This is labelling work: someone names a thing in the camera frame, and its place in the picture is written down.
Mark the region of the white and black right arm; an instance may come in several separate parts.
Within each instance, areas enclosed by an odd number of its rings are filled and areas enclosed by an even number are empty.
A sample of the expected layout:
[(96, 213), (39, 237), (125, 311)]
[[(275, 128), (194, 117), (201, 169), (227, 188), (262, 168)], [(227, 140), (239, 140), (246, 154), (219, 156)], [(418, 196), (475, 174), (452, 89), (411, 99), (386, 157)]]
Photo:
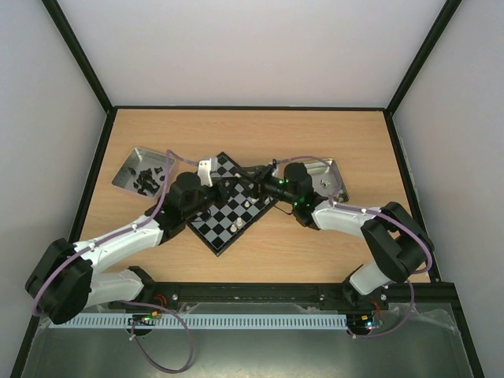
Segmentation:
[(399, 203), (374, 208), (346, 205), (332, 195), (317, 193), (303, 163), (289, 163), (282, 178), (274, 176), (275, 170), (276, 164), (272, 163), (250, 174), (255, 198), (290, 204), (303, 227), (365, 240), (373, 261), (359, 266), (342, 282), (342, 297), (348, 306), (361, 308), (379, 287), (404, 283), (432, 267), (432, 241)]

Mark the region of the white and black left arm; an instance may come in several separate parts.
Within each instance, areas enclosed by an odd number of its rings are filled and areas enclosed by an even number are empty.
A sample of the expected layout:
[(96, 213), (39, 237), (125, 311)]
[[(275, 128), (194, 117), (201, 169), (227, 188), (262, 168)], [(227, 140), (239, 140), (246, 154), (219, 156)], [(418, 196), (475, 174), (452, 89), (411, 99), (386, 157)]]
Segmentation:
[(106, 270), (175, 238), (198, 213), (226, 203), (237, 183), (235, 176), (202, 183), (197, 173), (183, 172), (155, 206), (131, 223), (98, 238), (53, 241), (25, 284), (34, 300), (34, 316), (62, 324), (87, 307), (137, 298), (145, 286), (137, 273)]

